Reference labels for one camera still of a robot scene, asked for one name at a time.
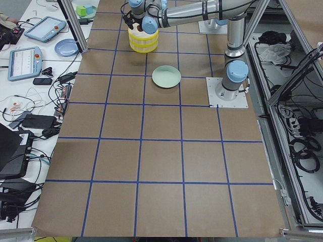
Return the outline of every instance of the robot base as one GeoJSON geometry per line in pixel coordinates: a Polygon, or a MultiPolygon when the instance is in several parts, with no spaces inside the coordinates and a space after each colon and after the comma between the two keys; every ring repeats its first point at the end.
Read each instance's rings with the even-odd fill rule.
{"type": "Polygon", "coordinates": [[[220,77],[206,78],[208,102],[210,107],[248,108],[247,98],[244,92],[239,92],[238,96],[232,101],[222,100],[216,95],[216,87],[222,81],[222,79],[223,78],[220,77]]]}
{"type": "Polygon", "coordinates": [[[215,29],[215,28],[207,27],[205,24],[205,21],[199,21],[198,27],[200,30],[200,34],[222,34],[222,35],[228,34],[228,25],[218,26],[215,29]]]}

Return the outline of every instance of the green block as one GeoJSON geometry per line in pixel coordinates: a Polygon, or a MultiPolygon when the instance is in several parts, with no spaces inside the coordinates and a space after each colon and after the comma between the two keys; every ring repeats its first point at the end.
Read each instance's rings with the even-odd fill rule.
{"type": "Polygon", "coordinates": [[[83,6],[76,6],[76,13],[78,16],[86,16],[86,8],[83,6]]]}

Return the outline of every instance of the black connector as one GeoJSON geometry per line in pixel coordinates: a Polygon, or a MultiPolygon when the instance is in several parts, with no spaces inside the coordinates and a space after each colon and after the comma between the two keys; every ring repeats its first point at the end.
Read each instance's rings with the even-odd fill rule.
{"type": "Polygon", "coordinates": [[[87,25],[89,23],[93,22],[93,20],[90,19],[79,19],[80,25],[87,25]]]}
{"type": "Polygon", "coordinates": [[[60,84],[64,84],[64,83],[67,83],[67,82],[73,80],[75,78],[76,74],[77,74],[77,72],[69,72],[66,75],[59,77],[58,80],[59,80],[60,84]]]}

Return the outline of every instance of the yellow bucket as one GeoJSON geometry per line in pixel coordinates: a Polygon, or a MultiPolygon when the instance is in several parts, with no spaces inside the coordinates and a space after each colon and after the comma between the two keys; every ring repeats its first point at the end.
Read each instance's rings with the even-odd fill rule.
{"type": "Polygon", "coordinates": [[[158,30],[154,34],[147,34],[137,29],[138,24],[133,24],[133,29],[128,28],[130,47],[138,53],[148,53],[158,46],[158,30]]]}

